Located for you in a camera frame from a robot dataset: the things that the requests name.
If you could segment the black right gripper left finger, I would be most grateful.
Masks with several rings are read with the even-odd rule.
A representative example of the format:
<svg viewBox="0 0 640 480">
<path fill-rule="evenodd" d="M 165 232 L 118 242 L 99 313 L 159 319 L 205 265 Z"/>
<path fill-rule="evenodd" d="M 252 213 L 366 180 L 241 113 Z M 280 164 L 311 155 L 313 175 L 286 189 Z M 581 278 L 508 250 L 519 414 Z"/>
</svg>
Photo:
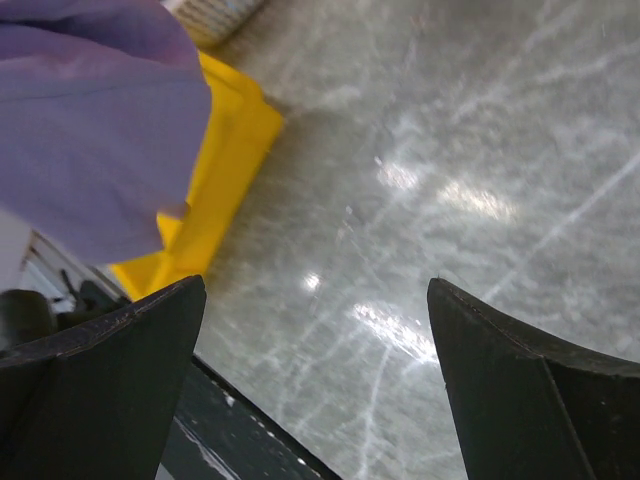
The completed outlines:
<svg viewBox="0 0 640 480">
<path fill-rule="evenodd" d="M 62 328 L 31 290 L 1 295 L 1 475 L 155 477 L 206 293 L 184 278 Z"/>
</svg>

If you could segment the purple t-shirt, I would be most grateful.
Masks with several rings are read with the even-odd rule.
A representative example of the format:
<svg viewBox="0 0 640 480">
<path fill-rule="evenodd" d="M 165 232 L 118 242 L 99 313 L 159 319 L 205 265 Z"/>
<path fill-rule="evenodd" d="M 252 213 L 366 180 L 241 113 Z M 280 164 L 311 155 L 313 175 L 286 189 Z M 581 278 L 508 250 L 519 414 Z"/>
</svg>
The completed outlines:
<svg viewBox="0 0 640 480">
<path fill-rule="evenodd" d="M 158 1 L 1 5 L 1 205 L 90 264 L 159 251 L 212 107 Z"/>
</svg>

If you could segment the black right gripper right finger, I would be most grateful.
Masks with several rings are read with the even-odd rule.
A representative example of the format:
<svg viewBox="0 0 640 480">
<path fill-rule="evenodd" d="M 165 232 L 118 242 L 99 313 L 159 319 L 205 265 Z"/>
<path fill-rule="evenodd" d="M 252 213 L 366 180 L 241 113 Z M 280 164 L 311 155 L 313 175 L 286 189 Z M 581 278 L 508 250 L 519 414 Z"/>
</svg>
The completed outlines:
<svg viewBox="0 0 640 480">
<path fill-rule="evenodd" d="M 638 478 L 637 363 L 560 339 L 441 278 L 427 303 L 469 478 Z"/>
</svg>

